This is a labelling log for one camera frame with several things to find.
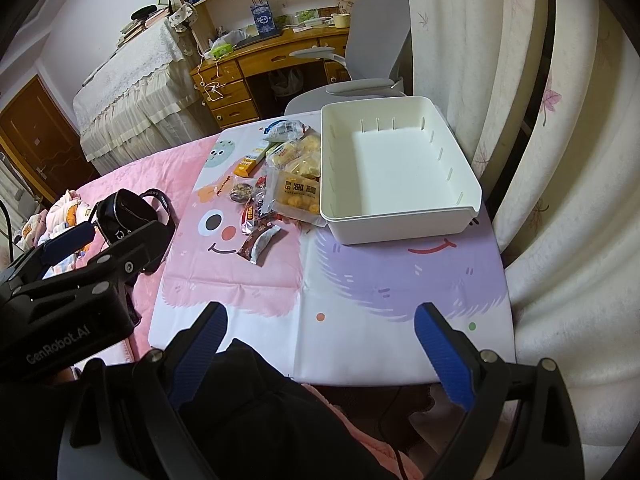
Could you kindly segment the brown silver snack wrapper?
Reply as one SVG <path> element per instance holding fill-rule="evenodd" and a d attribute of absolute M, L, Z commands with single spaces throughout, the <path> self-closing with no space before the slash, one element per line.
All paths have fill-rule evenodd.
<path fill-rule="evenodd" d="M 288 231 L 282 226 L 274 223 L 262 224 L 250 233 L 235 253 L 253 266 L 263 266 L 272 246 L 287 235 Z"/>

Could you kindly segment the red clear nut packet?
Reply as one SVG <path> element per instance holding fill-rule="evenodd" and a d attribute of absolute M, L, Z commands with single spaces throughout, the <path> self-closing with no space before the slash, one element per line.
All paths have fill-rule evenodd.
<path fill-rule="evenodd" d="M 265 197 L 266 191 L 258 188 L 245 204 L 241 214 L 241 231 L 244 235 L 250 235 L 270 222 L 270 212 L 262 211 Z"/>

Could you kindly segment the dark seed snack packet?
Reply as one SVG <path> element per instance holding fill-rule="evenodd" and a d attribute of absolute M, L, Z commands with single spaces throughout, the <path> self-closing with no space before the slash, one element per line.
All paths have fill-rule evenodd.
<path fill-rule="evenodd" d="M 255 188 L 253 185 L 240 182 L 232 186 L 229 198 L 232 202 L 246 204 L 254 198 Z"/>

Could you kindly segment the orange label bread bag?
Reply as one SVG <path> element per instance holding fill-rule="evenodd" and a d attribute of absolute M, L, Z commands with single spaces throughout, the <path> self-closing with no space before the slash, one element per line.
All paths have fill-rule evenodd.
<path fill-rule="evenodd" d="M 316 180 L 277 168 L 269 168 L 266 177 L 266 211 L 318 228 L 326 226 L 320 214 L 320 184 Z"/>

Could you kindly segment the orange snack bar packet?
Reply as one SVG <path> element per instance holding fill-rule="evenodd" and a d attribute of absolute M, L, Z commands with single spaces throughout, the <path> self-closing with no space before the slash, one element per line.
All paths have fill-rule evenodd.
<path fill-rule="evenodd" d="M 233 173 L 241 178 L 249 178 L 265 158 L 270 148 L 269 141 L 259 141 L 235 166 Z"/>

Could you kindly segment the clear bag yellow pastries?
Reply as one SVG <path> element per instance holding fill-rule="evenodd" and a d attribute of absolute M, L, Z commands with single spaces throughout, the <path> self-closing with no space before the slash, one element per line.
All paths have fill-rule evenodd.
<path fill-rule="evenodd" d="M 299 140 L 284 142 L 277 146 L 267 156 L 267 165 L 299 177 L 319 180 L 321 177 L 320 150 L 320 138 L 316 134 L 307 134 Z"/>

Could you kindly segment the white blue snack bag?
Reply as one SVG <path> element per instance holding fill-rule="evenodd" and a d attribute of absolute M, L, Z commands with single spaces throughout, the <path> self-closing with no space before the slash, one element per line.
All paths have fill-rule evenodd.
<path fill-rule="evenodd" d="M 278 119 L 262 132 L 262 138 L 270 143 L 284 143 L 300 140 L 309 127 L 297 119 Z"/>

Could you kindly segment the floral clothes pile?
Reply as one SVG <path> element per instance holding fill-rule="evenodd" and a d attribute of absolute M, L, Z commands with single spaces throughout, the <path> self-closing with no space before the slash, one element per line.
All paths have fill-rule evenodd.
<path fill-rule="evenodd" d="M 18 255 L 25 255 L 32 248 L 46 244 L 78 224 L 88 221 L 93 208 L 94 205 L 87 203 L 77 191 L 67 190 L 49 209 L 33 214 L 21 227 L 16 237 Z M 94 227 L 94 232 L 96 234 L 93 240 L 81 248 L 66 247 L 63 250 L 63 258 L 48 266 L 41 278 L 53 278 L 85 266 L 106 247 L 106 240 L 97 226 Z"/>

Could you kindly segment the black handbag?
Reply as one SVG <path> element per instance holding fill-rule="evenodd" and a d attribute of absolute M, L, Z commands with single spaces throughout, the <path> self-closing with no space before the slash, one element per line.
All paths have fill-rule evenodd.
<path fill-rule="evenodd" d="M 121 188 L 96 203 L 89 220 L 96 225 L 108 244 L 115 244 L 142 226 L 158 220 L 157 211 L 146 201 L 147 198 L 154 198 L 164 208 L 168 217 L 165 228 L 168 236 L 172 237 L 176 224 L 171 202 L 157 188 L 149 188 L 141 194 Z"/>

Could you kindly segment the cartoon printed mat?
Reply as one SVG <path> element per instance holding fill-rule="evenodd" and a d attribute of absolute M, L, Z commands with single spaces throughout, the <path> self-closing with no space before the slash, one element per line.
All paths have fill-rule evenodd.
<path fill-rule="evenodd" d="M 227 339 L 246 342 L 298 382 L 423 384 L 436 375 L 413 318 L 430 302 L 478 348 L 514 359 L 506 278 L 487 214 L 457 235 L 360 246 L 286 222 L 258 263 L 242 258 L 242 210 L 229 191 L 262 128 L 224 130 L 195 165 L 156 296 L 151 346 L 167 346 L 217 301 L 228 312 Z"/>

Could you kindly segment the brown wooden door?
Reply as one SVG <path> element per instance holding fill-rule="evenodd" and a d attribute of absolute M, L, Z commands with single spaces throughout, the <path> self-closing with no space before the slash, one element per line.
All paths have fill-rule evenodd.
<path fill-rule="evenodd" d="M 75 128 L 37 76 L 2 108 L 1 151 L 49 204 L 99 177 Z"/>

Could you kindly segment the white plastic storage bin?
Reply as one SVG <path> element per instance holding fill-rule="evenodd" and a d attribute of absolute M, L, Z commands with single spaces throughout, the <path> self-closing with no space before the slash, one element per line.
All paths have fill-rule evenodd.
<path fill-rule="evenodd" d="M 480 182 L 425 96 L 326 105 L 320 134 L 320 214 L 343 245 L 458 234 L 480 213 Z"/>

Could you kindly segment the wooden desk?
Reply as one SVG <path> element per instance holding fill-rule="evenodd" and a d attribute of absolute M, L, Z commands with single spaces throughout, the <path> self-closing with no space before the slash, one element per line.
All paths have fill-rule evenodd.
<path fill-rule="evenodd" d="M 312 47 L 346 50 L 348 30 L 333 26 L 282 32 L 232 52 L 219 61 L 205 60 L 191 72 L 201 103 L 220 128 L 282 115 L 300 94 L 349 78 L 335 62 L 293 58 L 291 53 Z"/>

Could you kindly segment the white floral curtain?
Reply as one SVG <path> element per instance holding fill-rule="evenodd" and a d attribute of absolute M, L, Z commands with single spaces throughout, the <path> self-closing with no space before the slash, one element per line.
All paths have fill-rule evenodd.
<path fill-rule="evenodd" d="M 606 0 L 409 0 L 413 91 L 492 212 L 515 353 L 552 356 L 586 475 L 639 474 L 639 51 Z"/>

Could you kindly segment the grey office chair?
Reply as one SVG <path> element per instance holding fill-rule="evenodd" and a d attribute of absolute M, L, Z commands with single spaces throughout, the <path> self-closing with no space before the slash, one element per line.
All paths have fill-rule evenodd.
<path fill-rule="evenodd" d="M 314 112 L 352 100 L 403 96 L 404 80 L 399 63 L 411 30 L 409 0 L 357 0 L 350 14 L 346 50 L 312 47 L 291 53 L 293 58 L 325 60 L 340 64 L 349 80 L 326 84 L 292 99 L 288 115 Z"/>

